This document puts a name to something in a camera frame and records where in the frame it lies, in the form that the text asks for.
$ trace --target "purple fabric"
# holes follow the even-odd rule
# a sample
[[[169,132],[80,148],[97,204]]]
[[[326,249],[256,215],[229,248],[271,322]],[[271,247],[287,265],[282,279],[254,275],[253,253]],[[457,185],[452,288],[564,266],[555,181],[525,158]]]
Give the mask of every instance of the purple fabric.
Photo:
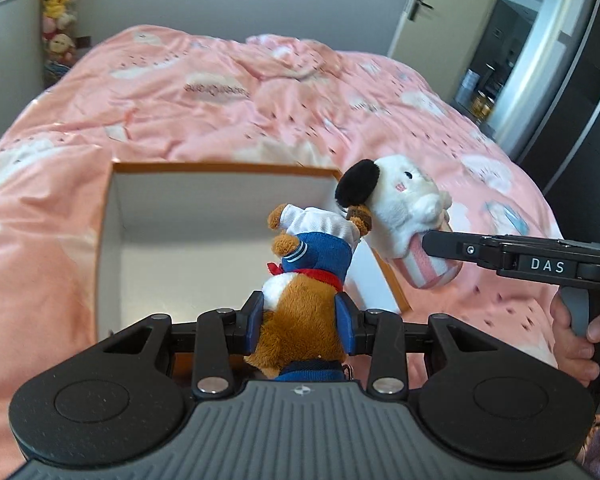
[[[593,476],[600,479],[600,431],[596,432],[589,449],[587,449],[584,467],[589,470]]]

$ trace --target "silver screw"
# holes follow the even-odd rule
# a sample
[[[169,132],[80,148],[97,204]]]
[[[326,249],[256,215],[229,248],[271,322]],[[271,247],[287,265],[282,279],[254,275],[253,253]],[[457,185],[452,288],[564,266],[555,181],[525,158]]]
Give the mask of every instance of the silver screw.
[[[205,377],[198,381],[198,389],[204,394],[220,394],[228,387],[228,381],[222,377]]]
[[[395,377],[382,377],[376,379],[373,386],[379,394],[396,394],[404,388],[404,383]]]

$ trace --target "black plush ear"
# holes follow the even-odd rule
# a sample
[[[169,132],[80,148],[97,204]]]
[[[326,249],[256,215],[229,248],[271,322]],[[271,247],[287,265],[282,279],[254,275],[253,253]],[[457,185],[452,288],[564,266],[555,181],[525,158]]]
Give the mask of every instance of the black plush ear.
[[[380,168],[368,158],[351,166],[336,187],[336,202],[340,207],[362,205],[371,196],[380,177]]]

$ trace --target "brown plush toy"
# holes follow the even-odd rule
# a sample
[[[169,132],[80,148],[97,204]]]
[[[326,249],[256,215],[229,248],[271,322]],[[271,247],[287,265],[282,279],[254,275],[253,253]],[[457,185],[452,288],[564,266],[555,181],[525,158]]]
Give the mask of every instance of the brown plush toy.
[[[296,380],[298,370],[310,369],[318,380],[336,380],[342,373],[346,355],[336,331],[334,297],[342,291],[360,238],[371,230],[364,206],[349,211],[348,218],[291,204],[269,215],[269,227],[283,230],[272,245],[282,262],[269,264],[273,276],[262,287],[260,339],[246,359],[268,378]]]

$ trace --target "pink bedspread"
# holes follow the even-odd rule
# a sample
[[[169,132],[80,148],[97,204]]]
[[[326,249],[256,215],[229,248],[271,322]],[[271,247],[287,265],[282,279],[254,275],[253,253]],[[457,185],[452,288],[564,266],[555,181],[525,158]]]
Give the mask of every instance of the pink bedspread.
[[[275,36],[246,44],[136,27],[94,48],[0,141],[0,479],[22,460],[7,408],[27,379],[94,342],[94,259],[112,158],[335,166],[403,153],[454,200],[456,231],[559,236],[532,181],[381,56]],[[409,320],[448,312],[553,362],[554,289],[465,264],[404,283]],[[411,360],[412,384],[424,371]]]

